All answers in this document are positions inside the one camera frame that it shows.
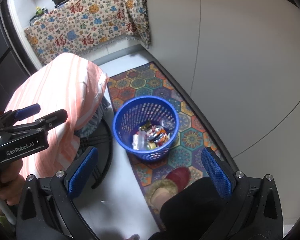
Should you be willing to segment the person's left hand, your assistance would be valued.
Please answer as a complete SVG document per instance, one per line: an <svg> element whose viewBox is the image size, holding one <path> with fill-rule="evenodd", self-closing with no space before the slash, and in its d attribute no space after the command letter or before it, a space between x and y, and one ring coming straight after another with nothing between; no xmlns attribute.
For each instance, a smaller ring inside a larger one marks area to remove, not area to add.
<svg viewBox="0 0 300 240"><path fill-rule="evenodd" d="M0 199L9 206L17 205L20 201L25 179L20 174L23 167L21 159L10 163L0 175Z"/></svg>

